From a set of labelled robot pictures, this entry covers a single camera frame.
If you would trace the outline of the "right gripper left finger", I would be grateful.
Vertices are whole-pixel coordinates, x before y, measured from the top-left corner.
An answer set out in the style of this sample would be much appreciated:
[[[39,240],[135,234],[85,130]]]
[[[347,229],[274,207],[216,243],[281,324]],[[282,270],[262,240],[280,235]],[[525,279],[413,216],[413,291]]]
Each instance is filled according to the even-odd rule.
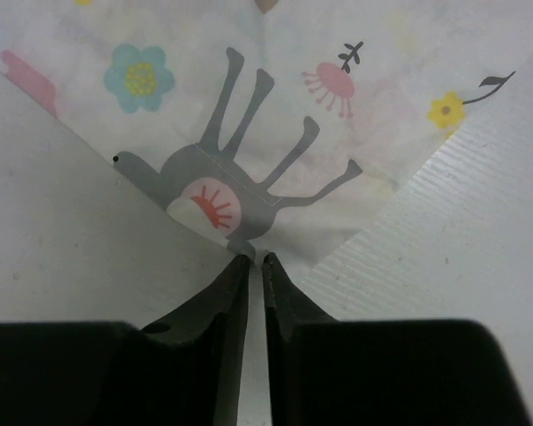
[[[250,268],[235,257],[142,328],[0,323],[0,425],[235,424]]]

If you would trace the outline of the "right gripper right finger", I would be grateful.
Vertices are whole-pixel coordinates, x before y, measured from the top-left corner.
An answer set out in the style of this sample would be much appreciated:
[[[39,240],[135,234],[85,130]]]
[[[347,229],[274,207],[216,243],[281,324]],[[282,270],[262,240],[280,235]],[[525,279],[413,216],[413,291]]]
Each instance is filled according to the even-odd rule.
[[[503,352],[465,319],[340,321],[262,266],[275,425],[529,425]]]

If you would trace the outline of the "floral patterned cloth placemat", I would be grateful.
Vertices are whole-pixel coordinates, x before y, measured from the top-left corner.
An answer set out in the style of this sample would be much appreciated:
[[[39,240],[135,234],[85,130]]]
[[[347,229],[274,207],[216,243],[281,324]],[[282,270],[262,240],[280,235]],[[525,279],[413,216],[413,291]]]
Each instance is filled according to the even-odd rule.
[[[533,53],[533,1],[0,1],[0,70],[169,216],[315,264]]]

